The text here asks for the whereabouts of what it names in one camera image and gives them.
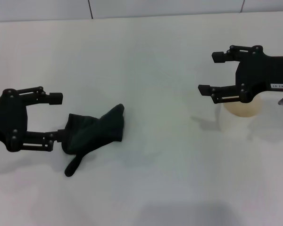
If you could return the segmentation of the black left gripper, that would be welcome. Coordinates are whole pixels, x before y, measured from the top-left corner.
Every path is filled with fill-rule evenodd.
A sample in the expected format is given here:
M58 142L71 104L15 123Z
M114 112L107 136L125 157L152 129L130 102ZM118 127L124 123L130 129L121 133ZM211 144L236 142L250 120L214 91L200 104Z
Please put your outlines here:
M63 94L46 93L42 86L28 89L6 89L0 96L0 141L10 152L20 150L52 151L54 142L62 142L66 131L27 131L26 105L61 105Z

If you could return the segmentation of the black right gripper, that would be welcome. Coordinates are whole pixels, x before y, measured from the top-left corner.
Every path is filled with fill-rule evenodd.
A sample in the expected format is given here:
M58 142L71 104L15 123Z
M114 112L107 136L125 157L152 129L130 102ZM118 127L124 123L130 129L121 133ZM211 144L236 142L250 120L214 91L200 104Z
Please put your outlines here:
M213 52L212 58L214 63L239 62L236 85L198 86L200 94L211 97L214 104L249 103L261 92L283 92L283 56L268 56L260 45L231 45L226 52Z

